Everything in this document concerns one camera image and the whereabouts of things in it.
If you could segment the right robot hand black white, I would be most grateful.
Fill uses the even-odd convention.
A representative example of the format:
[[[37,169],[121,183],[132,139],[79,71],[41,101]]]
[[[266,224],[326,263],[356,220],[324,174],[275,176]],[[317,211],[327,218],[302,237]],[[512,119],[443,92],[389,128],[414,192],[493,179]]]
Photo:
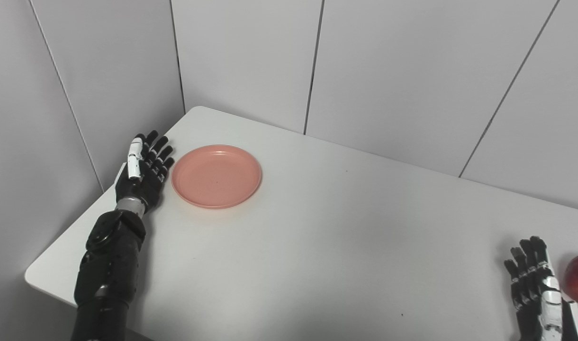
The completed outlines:
[[[519,241],[503,262],[521,341],[578,341],[578,305],[567,300],[538,236]]]

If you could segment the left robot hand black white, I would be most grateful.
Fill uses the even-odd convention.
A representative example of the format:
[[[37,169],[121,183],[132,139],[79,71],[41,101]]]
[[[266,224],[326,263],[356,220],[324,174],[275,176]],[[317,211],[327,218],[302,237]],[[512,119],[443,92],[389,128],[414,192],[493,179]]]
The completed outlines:
[[[157,208],[175,161],[174,148],[157,130],[137,134],[129,145],[126,163],[114,186],[116,210],[144,216]]]

